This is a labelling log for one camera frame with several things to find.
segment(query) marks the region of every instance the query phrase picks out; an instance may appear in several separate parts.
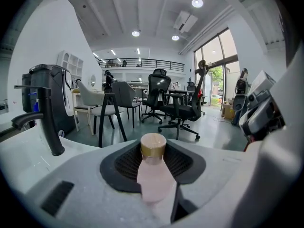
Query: recessed light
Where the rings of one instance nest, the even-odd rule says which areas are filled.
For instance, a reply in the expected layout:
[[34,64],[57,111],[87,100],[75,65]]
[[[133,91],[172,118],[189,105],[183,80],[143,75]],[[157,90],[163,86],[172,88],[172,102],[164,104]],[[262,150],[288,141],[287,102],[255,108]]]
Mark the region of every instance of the recessed light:
[[196,8],[200,8],[204,5],[202,0],[192,0],[192,5]]
[[135,36],[135,37],[137,37],[137,36],[139,36],[139,32],[138,31],[133,31],[132,35]]
[[172,36],[172,40],[178,40],[179,38],[179,36]]

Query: gold bottle cap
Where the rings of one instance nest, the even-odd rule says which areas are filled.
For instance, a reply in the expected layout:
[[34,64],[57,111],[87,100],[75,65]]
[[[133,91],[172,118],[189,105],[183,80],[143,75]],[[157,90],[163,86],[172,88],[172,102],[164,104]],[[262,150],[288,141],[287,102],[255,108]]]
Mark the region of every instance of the gold bottle cap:
[[147,133],[141,138],[142,154],[146,157],[162,157],[167,140],[158,133]]

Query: black mesh office chair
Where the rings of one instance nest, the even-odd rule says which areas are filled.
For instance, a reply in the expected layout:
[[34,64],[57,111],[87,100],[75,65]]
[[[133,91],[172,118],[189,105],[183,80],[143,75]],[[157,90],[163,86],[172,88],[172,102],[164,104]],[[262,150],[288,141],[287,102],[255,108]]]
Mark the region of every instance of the black mesh office chair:
[[180,129],[184,129],[190,133],[196,134],[196,139],[200,139],[200,136],[197,132],[193,131],[190,129],[190,126],[187,124],[184,126],[184,121],[190,120],[190,121],[196,121],[200,118],[201,116],[201,111],[200,111],[200,98],[199,97],[199,90],[201,88],[201,85],[203,83],[204,75],[206,71],[208,70],[208,66],[206,66],[205,61],[200,65],[201,68],[197,69],[196,71],[201,75],[198,86],[195,89],[195,92],[192,96],[192,101],[191,101],[191,106],[189,105],[181,105],[178,104],[178,98],[184,97],[183,95],[179,94],[164,94],[165,96],[172,96],[173,98],[173,104],[168,104],[165,106],[160,106],[160,110],[162,112],[165,112],[167,114],[173,115],[173,118],[176,118],[178,121],[177,123],[169,121],[169,125],[165,126],[160,126],[158,127],[158,132],[160,133],[162,131],[162,128],[176,128],[176,139],[179,138],[179,132]]
[[160,75],[166,76],[167,71],[165,69],[162,69],[162,68],[157,68],[153,71],[153,74],[160,74]]
[[[194,84],[194,82],[188,82],[188,86],[187,86],[187,90],[188,91],[196,91],[196,86]],[[193,98],[193,93],[189,92],[189,99],[188,99],[188,105],[191,105],[192,102],[192,98]]]
[[[161,106],[167,103],[167,97],[165,97],[165,93],[167,92],[169,85],[171,83],[171,79],[168,76],[164,76],[161,74],[150,74],[149,75],[149,94],[147,100],[143,100],[142,104],[151,108],[151,111],[147,114],[145,118],[142,119],[142,123],[149,117],[156,117],[160,120],[160,124],[162,124],[162,119],[159,116],[165,116],[164,114],[155,113],[155,110],[159,110]],[[159,94],[162,94],[162,101],[158,100]]]

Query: bottle holder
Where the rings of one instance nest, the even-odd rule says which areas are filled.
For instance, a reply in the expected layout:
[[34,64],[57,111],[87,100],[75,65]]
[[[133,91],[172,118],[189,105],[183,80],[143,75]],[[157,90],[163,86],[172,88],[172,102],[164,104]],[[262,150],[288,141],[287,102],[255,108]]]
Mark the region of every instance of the bottle holder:
[[[203,157],[174,143],[166,145],[163,159],[178,185],[193,183],[206,168]],[[141,145],[136,141],[104,158],[100,173],[113,189],[140,193],[141,186],[136,180],[141,162]]]

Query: tree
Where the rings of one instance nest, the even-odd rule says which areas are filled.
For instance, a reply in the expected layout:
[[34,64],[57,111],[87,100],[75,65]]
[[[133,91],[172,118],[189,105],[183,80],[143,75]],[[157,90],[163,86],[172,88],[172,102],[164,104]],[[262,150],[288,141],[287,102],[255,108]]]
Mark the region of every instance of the tree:
[[212,81],[218,81],[219,88],[223,90],[223,69],[222,67],[214,67],[212,69],[209,69],[209,72],[212,73]]

